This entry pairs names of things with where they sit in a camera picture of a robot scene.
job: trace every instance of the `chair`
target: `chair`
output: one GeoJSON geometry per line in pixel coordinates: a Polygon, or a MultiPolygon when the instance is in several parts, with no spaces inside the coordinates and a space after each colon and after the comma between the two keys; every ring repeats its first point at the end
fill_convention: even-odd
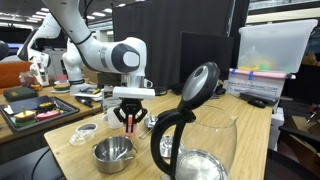
{"type": "MultiPolygon", "coordinates": [[[[280,126],[279,130],[282,133],[288,133],[294,135],[301,140],[309,143],[313,146],[317,152],[320,152],[320,137],[297,130],[280,126]]],[[[277,179],[320,179],[320,177],[314,175],[311,171],[306,169],[301,164],[288,158],[287,156],[268,149],[267,163],[265,177],[266,180],[277,180],[277,179]]]]}

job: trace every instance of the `glass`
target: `glass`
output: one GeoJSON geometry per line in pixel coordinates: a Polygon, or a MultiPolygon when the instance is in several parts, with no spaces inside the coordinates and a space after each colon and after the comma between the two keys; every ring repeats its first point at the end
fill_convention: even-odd
{"type": "Polygon", "coordinates": [[[228,179],[237,144],[236,120],[229,111],[202,105],[187,123],[178,155],[176,179],[228,179]]]}

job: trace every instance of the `electric kettle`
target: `electric kettle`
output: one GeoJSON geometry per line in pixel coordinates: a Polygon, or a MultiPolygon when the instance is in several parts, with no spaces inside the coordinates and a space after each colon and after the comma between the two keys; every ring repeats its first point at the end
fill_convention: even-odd
{"type": "MultiPolygon", "coordinates": [[[[158,168],[170,176],[171,179],[183,179],[176,175],[177,164],[179,163],[179,145],[186,123],[196,124],[196,116],[192,110],[203,105],[212,96],[218,80],[220,69],[214,62],[207,62],[196,68],[187,79],[183,90],[181,101],[176,109],[165,111],[158,115],[158,121],[153,128],[151,136],[151,154],[158,168]],[[164,133],[171,126],[175,125],[174,136],[172,140],[171,159],[168,164],[160,152],[160,141],[164,133]]],[[[201,150],[192,150],[203,156],[201,150]]]]}

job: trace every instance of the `metal bowl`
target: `metal bowl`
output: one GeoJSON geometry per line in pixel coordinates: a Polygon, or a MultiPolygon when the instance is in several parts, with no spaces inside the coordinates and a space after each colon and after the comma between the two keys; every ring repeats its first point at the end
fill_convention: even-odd
{"type": "MultiPolygon", "coordinates": [[[[172,142],[173,138],[172,136],[163,136],[160,140],[160,154],[164,158],[170,158],[171,157],[171,149],[172,149],[172,142]]],[[[180,146],[178,153],[180,154],[184,149],[183,142],[180,141],[180,146]]]]}
{"type": "Polygon", "coordinates": [[[132,141],[126,136],[112,136],[93,147],[98,169],[103,173],[116,173],[123,170],[130,164],[136,153],[137,150],[133,147],[132,141]]]}

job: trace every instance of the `person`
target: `person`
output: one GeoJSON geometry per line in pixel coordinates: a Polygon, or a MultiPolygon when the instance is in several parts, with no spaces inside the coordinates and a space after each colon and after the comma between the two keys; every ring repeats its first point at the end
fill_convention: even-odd
{"type": "Polygon", "coordinates": [[[0,61],[7,57],[9,54],[9,46],[0,40],[0,61]]]}

